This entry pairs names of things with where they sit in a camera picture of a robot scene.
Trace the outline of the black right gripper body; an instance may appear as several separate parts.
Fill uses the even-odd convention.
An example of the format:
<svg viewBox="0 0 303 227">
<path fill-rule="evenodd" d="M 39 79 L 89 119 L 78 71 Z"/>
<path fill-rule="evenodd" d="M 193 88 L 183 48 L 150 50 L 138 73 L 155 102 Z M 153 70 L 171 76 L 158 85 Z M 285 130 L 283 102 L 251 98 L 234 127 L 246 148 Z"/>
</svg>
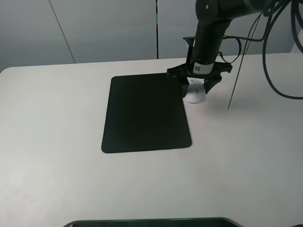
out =
<svg viewBox="0 0 303 227">
<path fill-rule="evenodd" d="M 204 79 L 205 82 L 220 82 L 221 73 L 230 72 L 229 63 L 216 63 L 228 22 L 205 24 L 199 22 L 195 38 L 191 40 L 186 63 L 167 70 L 168 77 L 179 80 L 191 78 Z"/>
</svg>

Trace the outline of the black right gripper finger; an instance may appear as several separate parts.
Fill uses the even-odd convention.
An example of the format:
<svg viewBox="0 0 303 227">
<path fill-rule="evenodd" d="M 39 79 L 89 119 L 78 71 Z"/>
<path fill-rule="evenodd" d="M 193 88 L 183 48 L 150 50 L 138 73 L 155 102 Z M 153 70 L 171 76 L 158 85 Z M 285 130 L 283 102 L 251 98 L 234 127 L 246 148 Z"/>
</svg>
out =
<svg viewBox="0 0 303 227">
<path fill-rule="evenodd" d="M 204 88 L 205 88 L 205 94 L 207 95 L 209 91 L 218 83 L 220 83 L 222 80 L 221 75 L 215 75 L 211 78 L 205 79 L 204 80 Z"/>
<path fill-rule="evenodd" d="M 185 97 L 187 93 L 187 88 L 189 86 L 189 81 L 187 77 L 181 77 L 181 76 L 176 76 L 176 81 L 177 81 L 177 86 L 180 90 L 180 93 L 182 95 L 182 98 Z"/>
</svg>

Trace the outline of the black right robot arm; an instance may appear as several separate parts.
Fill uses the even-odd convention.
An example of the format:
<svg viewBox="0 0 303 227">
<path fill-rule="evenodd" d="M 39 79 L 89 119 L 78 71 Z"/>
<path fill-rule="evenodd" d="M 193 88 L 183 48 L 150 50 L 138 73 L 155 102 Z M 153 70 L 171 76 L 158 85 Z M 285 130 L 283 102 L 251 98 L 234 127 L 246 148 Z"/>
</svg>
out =
<svg viewBox="0 0 303 227">
<path fill-rule="evenodd" d="M 186 62 L 167 70 L 167 76 L 178 80 L 180 90 L 186 94 L 188 78 L 204 80 L 208 93 L 222 80 L 222 72 L 231 72 L 229 62 L 217 62 L 216 58 L 231 21 L 257 12 L 264 12 L 271 0 L 198 0 L 198 19 L 195 36 L 185 37 L 188 44 Z"/>
</svg>

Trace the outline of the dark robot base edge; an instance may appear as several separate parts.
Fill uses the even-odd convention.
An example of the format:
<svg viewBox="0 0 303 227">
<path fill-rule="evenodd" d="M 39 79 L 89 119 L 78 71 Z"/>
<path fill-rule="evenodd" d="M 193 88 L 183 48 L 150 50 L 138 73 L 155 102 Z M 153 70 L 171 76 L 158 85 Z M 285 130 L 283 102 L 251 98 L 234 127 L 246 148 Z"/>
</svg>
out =
<svg viewBox="0 0 303 227">
<path fill-rule="evenodd" d="M 65 227 L 241 227 L 228 218 L 78 220 Z"/>
</svg>

